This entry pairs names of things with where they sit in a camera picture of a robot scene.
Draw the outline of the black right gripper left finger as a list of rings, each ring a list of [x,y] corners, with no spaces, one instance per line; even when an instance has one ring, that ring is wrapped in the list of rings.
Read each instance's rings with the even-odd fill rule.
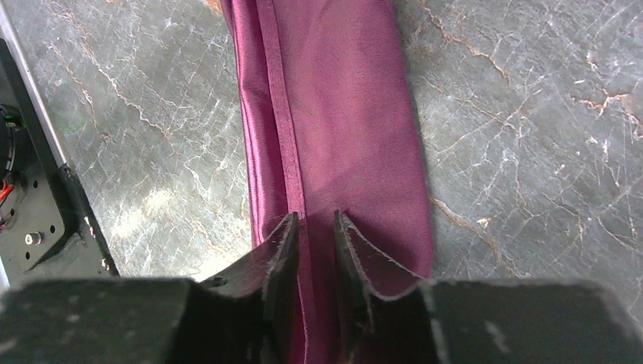
[[[1,298],[3,363],[285,363],[299,221],[203,282],[35,281]]]

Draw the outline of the magenta satin napkin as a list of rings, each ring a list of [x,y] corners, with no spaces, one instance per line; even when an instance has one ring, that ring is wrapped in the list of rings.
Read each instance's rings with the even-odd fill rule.
[[[332,221],[346,212],[426,278],[430,206],[389,1],[223,1],[246,144],[252,239],[300,217],[291,363],[340,357]]]

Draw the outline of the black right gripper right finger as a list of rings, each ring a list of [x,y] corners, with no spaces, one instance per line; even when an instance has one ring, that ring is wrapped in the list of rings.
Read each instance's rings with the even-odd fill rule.
[[[617,297],[587,280],[424,279],[334,217],[347,363],[640,363]]]

